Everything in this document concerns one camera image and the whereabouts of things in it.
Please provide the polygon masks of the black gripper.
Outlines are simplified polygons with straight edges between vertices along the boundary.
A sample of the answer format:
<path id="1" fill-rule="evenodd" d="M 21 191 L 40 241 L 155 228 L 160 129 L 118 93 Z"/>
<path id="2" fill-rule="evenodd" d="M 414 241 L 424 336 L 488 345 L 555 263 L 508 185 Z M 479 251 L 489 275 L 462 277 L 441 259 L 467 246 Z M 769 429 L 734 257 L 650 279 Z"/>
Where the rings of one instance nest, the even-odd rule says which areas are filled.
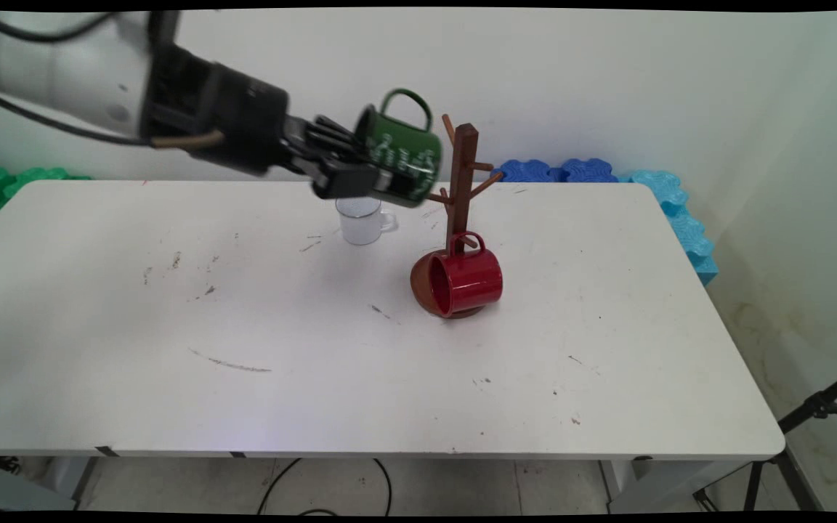
<path id="1" fill-rule="evenodd" d="M 219 62 L 209 62 L 173 43 L 150 47 L 150 67 L 139 120 L 140 138 L 192 158 L 262 177 L 272 168 L 298 175 L 283 130 L 289 95 Z M 305 121 L 308 147 L 333 158 L 311 163 L 312 191 L 323 200 L 368 198 L 381 172 L 361 159 L 355 134 L 323 115 Z"/>

